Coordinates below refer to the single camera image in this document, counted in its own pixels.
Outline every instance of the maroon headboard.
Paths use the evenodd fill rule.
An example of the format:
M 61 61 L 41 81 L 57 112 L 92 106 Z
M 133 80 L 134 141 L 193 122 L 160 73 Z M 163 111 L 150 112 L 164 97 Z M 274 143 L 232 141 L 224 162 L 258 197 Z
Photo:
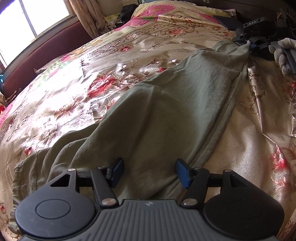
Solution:
M 71 52 L 91 40 L 92 38 L 85 31 L 80 21 L 63 29 L 32 52 L 7 77 L 3 83 L 3 94 L 8 98 L 15 90 L 19 88 L 23 90 L 37 76 L 34 68 L 39 69 L 51 60 Z

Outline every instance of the blue clip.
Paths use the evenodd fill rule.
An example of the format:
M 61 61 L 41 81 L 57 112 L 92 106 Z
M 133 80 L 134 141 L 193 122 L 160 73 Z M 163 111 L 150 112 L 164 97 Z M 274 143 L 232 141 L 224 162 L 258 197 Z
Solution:
M 111 188 L 115 188 L 124 172 L 124 160 L 121 157 L 117 158 L 109 170 L 109 184 Z
M 182 184 L 182 186 L 188 189 L 193 182 L 193 177 L 191 175 L 192 169 L 183 159 L 178 158 L 175 162 L 176 174 Z
M 258 48 L 258 46 L 256 44 L 250 44 L 250 51 L 252 51 L 253 49 Z

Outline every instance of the gloved hand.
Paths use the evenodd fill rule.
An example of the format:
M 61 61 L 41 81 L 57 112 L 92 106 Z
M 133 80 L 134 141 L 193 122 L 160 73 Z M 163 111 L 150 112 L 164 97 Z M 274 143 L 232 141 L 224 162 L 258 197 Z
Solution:
M 284 49 L 296 49 L 296 40 L 293 39 L 285 38 L 278 41 L 278 44 Z M 283 72 L 283 74 L 290 74 L 289 70 L 286 68 L 287 59 L 283 54 L 282 49 L 275 49 L 274 46 L 269 45 L 269 51 L 274 54 L 274 59 L 281 67 L 281 71 Z

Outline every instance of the curtain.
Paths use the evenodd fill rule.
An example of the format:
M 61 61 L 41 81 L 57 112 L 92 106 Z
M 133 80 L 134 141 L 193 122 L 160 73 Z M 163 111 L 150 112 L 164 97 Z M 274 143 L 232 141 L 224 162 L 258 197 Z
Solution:
M 99 32 L 104 29 L 105 14 L 96 0 L 70 0 L 78 19 L 87 33 L 95 39 L 100 36 Z

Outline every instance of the logo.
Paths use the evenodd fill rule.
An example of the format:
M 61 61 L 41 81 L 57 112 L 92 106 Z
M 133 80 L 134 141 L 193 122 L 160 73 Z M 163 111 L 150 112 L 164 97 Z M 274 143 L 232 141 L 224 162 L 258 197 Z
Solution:
M 145 203 L 145 205 L 147 205 L 148 207 L 150 207 L 150 206 L 153 205 L 153 202 L 148 201 L 148 202 Z

